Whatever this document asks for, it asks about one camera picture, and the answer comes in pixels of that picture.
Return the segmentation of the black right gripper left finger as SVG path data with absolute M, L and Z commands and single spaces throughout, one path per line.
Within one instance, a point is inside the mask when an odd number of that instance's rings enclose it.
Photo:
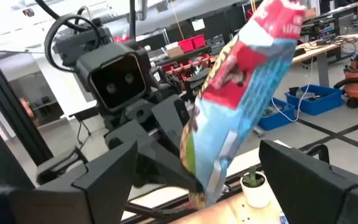
M 0 223 L 120 223 L 136 160 L 128 141 L 36 189 L 0 187 Z

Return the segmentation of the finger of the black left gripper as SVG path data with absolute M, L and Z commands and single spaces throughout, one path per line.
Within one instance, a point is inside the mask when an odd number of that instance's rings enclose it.
M 201 183 L 182 165 L 180 158 L 149 136 L 136 120 L 106 135 L 106 145 L 109 149 L 130 140 L 137 141 L 138 148 L 134 187 L 161 184 L 181 187 L 195 193 L 203 191 Z
M 173 145 L 171 151 L 179 155 L 181 134 L 190 118 L 185 102 L 178 95 L 172 95 L 155 105 L 152 113 L 163 136 Z

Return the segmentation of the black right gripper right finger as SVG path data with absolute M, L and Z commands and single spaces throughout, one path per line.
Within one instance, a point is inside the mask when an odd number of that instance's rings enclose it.
M 289 223 L 358 224 L 358 175 L 330 164 L 324 144 L 301 151 L 263 140 L 259 159 Z

